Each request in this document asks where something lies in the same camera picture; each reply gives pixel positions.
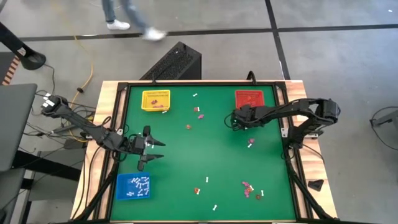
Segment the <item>white sneaker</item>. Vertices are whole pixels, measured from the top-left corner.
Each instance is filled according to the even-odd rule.
[[[145,34],[142,36],[144,40],[159,41],[167,35],[167,32],[157,30],[153,27],[145,30]]]
[[[130,28],[130,24],[127,22],[120,22],[117,19],[115,19],[112,24],[107,24],[106,26],[110,30],[126,30]]]

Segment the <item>jeans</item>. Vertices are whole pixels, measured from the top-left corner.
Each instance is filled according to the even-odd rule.
[[[102,8],[104,10],[107,23],[112,23],[116,19],[116,16],[114,15],[113,1],[114,0],[102,0]],[[131,0],[120,0],[120,3],[130,21],[134,23],[142,33],[144,33],[148,28],[148,25],[139,15],[137,8],[132,4]]]

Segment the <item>blue tray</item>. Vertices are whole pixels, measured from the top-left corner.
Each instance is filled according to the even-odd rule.
[[[149,198],[150,177],[148,172],[119,174],[116,181],[116,200]]]

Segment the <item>yellow cable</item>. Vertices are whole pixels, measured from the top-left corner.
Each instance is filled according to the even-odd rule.
[[[73,38],[75,39],[76,43],[86,52],[87,56],[90,58],[90,65],[91,65],[91,72],[90,72],[90,76],[88,77],[88,79],[86,80],[86,82],[80,87],[81,89],[84,89],[84,87],[86,87],[89,82],[91,81],[91,79],[93,78],[93,74],[94,74],[94,62],[93,62],[93,57],[91,56],[91,54],[89,53],[89,51],[83,46],[83,44],[81,44],[80,40],[77,39],[76,37],[76,32],[73,29],[72,25],[69,23],[69,20],[67,19],[66,15],[63,13],[63,11],[60,9],[59,5],[56,3],[56,0],[51,1],[51,5],[52,7],[58,12],[58,14],[61,15],[62,20],[64,22],[64,24],[69,28],[69,31],[72,33]],[[76,92],[75,96],[72,99],[70,108],[73,108],[75,105],[73,104],[77,98],[77,96],[79,95],[79,91]],[[72,131],[69,130],[70,135],[72,135],[72,137],[79,142],[87,142],[87,140],[81,140],[76,138]]]

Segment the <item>gray concrete floor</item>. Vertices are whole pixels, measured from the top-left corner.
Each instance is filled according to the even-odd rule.
[[[76,34],[108,31],[99,0],[58,0]],[[165,30],[268,28],[263,0],[136,0],[142,13]],[[271,0],[278,27],[353,26],[398,23],[398,3],[377,0]],[[122,10],[116,14],[126,20]],[[52,4],[44,0],[8,0],[0,21],[20,37],[71,35]],[[125,33],[137,32],[134,28]],[[320,144],[338,216],[342,220],[396,223],[398,213],[398,152],[375,137],[369,119],[379,108],[396,106],[398,77],[397,29],[281,33],[292,79],[304,80],[310,97],[332,98],[342,114]],[[220,34],[168,37],[159,43],[141,39],[84,40],[93,56],[95,77],[78,102],[96,106],[103,80],[140,78],[174,44],[182,41],[203,54],[203,79],[283,79],[274,38],[264,34]],[[55,92],[69,99],[90,74],[90,60],[74,41],[27,42],[55,67]],[[0,52],[6,52],[0,46]],[[52,89],[51,71],[22,67],[12,80]],[[34,108],[39,108],[36,99]],[[58,122],[31,116],[32,124],[52,129]],[[379,128],[383,139],[398,147],[396,130]],[[23,138],[22,147],[52,151],[59,143]],[[72,198],[35,202],[30,223],[64,222]]]

